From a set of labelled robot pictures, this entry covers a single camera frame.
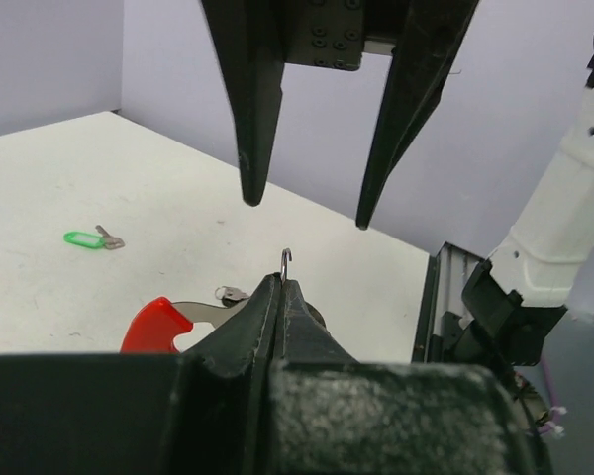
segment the silver key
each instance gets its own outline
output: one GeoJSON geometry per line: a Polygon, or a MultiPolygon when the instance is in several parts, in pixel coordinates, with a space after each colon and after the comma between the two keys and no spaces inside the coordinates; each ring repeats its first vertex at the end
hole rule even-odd
{"type": "Polygon", "coordinates": [[[110,233],[103,229],[103,226],[97,225],[95,229],[97,230],[97,233],[103,236],[103,245],[106,249],[120,249],[126,245],[120,237],[111,236],[110,233]]]}
{"type": "Polygon", "coordinates": [[[247,292],[243,292],[238,287],[227,286],[218,287],[214,295],[218,300],[231,300],[232,302],[239,302],[249,297],[247,292]]]}

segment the key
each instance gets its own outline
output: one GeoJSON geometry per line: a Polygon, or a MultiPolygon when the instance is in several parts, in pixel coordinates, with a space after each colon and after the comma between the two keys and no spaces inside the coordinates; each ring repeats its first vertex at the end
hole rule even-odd
{"type": "Polygon", "coordinates": [[[106,249],[120,249],[126,245],[120,237],[111,236],[110,233],[103,229],[103,226],[97,225],[95,229],[103,237],[103,245],[106,249]]]}
{"type": "Polygon", "coordinates": [[[243,292],[237,287],[227,286],[218,287],[214,295],[222,302],[222,305],[228,308],[250,297],[247,292],[243,292]]]}

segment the red plastic handle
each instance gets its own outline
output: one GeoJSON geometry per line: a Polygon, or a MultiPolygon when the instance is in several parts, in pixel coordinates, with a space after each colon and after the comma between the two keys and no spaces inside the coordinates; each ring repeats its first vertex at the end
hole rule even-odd
{"type": "Polygon", "coordinates": [[[174,309],[169,300],[158,297],[145,305],[132,320],[121,352],[178,353],[174,339],[193,328],[194,324],[174,309]]]}

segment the wire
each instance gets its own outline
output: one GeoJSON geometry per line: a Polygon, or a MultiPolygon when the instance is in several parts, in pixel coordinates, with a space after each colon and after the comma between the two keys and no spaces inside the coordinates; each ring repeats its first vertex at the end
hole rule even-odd
{"type": "Polygon", "coordinates": [[[528,406],[524,401],[524,397],[520,392],[520,388],[515,381],[515,370],[513,369],[513,366],[509,364],[508,361],[506,361],[506,358],[502,354],[500,347],[480,323],[478,323],[476,320],[473,320],[469,327],[471,328],[471,334],[473,338],[475,338],[482,347],[486,348],[486,350],[493,354],[499,361],[501,366],[500,370],[503,373],[501,374],[500,380],[507,382],[510,381],[509,384],[513,386],[512,389],[515,394],[517,394],[517,399],[524,410],[524,415],[526,416],[526,421],[528,422],[528,426],[530,428],[530,435],[533,438],[532,442],[535,449],[535,463],[537,465],[538,472],[542,475],[551,473],[550,461],[544,441],[542,440],[542,436],[539,433],[539,428],[535,423],[533,413],[531,413],[530,409],[528,409],[528,406]]]}
{"type": "Polygon", "coordinates": [[[547,394],[550,397],[550,420],[545,423],[542,427],[539,427],[539,433],[541,435],[548,433],[554,430],[555,427],[558,426],[558,419],[560,417],[560,411],[557,408],[560,408],[558,403],[558,399],[556,398],[556,392],[554,391],[554,387],[552,386],[552,379],[550,378],[549,369],[547,367],[547,363],[545,362],[544,357],[542,356],[540,360],[540,364],[542,366],[542,373],[544,374],[544,384],[545,388],[547,389],[547,394]]]}

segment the screw hole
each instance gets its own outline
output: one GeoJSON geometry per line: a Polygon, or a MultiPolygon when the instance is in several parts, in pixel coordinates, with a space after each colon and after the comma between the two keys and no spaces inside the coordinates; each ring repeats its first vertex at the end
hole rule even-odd
{"type": "Polygon", "coordinates": [[[351,42],[355,42],[358,40],[358,31],[357,30],[347,30],[346,31],[346,38],[351,42]]]}
{"type": "Polygon", "coordinates": [[[311,31],[316,37],[324,37],[326,35],[326,29],[324,27],[313,27],[311,31]]]}
{"type": "Polygon", "coordinates": [[[346,0],[346,6],[351,10],[360,8],[360,0],[346,0]]]}

